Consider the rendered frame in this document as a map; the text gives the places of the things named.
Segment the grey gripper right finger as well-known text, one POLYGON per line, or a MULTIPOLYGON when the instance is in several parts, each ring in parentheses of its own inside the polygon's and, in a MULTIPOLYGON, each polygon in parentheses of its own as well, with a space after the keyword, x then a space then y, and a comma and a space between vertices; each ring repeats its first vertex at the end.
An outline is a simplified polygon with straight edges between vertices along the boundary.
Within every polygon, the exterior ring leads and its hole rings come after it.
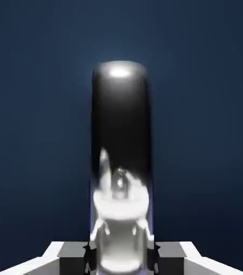
POLYGON ((202 256, 193 242, 156 242, 148 250, 147 275, 243 275, 243 271, 202 256))

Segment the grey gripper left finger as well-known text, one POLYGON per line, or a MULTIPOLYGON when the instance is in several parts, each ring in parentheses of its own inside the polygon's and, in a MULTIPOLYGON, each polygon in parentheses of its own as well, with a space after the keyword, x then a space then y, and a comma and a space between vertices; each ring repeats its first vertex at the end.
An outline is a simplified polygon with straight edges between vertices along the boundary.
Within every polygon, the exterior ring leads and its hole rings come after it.
POLYGON ((42 256, 0 272, 0 275, 90 275, 97 267, 89 242, 51 242, 42 256))

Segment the shiny dark curved metal handle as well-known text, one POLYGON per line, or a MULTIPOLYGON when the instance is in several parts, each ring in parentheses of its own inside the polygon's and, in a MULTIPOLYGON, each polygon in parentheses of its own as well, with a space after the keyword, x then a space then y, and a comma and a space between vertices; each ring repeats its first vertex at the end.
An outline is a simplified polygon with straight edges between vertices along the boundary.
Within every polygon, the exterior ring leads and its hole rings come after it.
POLYGON ((152 156, 147 69, 108 61, 92 73, 91 275, 152 269, 152 156))

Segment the dark blue cabinet door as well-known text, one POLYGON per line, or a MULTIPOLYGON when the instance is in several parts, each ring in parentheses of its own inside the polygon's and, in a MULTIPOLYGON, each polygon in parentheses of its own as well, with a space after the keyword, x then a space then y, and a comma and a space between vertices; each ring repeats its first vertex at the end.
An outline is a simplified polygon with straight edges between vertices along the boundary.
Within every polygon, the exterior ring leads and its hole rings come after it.
POLYGON ((110 60, 149 71, 155 237, 243 271, 243 0, 0 0, 0 271, 86 236, 110 60))

